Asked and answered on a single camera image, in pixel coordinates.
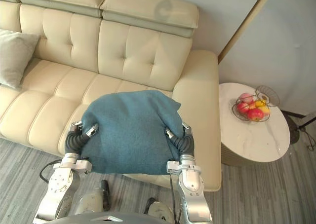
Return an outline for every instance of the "power cord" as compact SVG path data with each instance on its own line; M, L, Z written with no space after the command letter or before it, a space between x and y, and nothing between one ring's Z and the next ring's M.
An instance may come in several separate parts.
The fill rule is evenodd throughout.
M300 131L302 131L303 133L305 133L308 137L308 140L310 141L310 144L307 145L307 148L309 151L314 151L315 147L316 147L316 141L315 139L306 131L305 127L300 128Z
M56 163L58 163L58 162L61 162L61 159L54 160L54 161L52 161L52 162L46 164L46 165L44 166L44 168L40 171L39 177L40 177L43 181L45 181L46 183L48 183L48 179L46 179L46 178L42 175L42 172L43 172L48 166L53 165L53 164L56 164Z
M178 220L176 216L176 204L175 204L175 198L174 198L174 191L173 191L173 183L172 183L172 177L170 175L170 187L171 187L171 195L172 195L172 207L173 207L173 218L174 218L174 223L179 224L180 223L180 217L181 217L181 212L182 210L180 209L179 215L178 215Z

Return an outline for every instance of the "wire basket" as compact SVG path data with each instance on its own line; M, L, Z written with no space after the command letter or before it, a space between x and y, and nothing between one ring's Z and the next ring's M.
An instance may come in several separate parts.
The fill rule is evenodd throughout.
M245 121L264 122L270 118L270 107L280 104L280 99L271 88L261 85L255 94L241 94L232 107L234 115Z

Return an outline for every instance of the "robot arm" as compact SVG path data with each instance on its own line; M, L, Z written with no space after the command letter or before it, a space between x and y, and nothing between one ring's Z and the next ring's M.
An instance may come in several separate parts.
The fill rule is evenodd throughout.
M33 224L43 224L67 216L70 211L75 192L80 185L79 173L88 173L92 165L89 161L79 159L81 148L95 134L95 125L85 134L82 133L82 123L73 123L65 142L66 154L49 179L45 197L33 220Z
M201 168L194 158L194 140L191 128L183 123L184 137L177 138L169 129L166 134L180 151L180 161L167 162L167 172L178 176L183 216L186 224L211 224L212 216L204 197Z

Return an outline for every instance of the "cream leather sofa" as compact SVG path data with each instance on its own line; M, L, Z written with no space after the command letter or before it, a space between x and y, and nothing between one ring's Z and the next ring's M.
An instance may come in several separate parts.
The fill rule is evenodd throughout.
M197 27L198 8L181 0L1 0L0 29L41 37L21 88L0 86L0 137L62 156L92 101L156 89L182 104L205 190L218 190L217 57L191 50ZM128 176L169 186L168 176Z

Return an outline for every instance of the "teal cloth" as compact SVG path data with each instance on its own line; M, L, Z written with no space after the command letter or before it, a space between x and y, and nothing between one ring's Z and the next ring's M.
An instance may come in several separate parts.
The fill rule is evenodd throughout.
M83 131L95 123L98 132L83 147L92 172L164 175L179 151L167 139L168 127L183 137L181 104L156 90L108 94L92 102L82 117Z

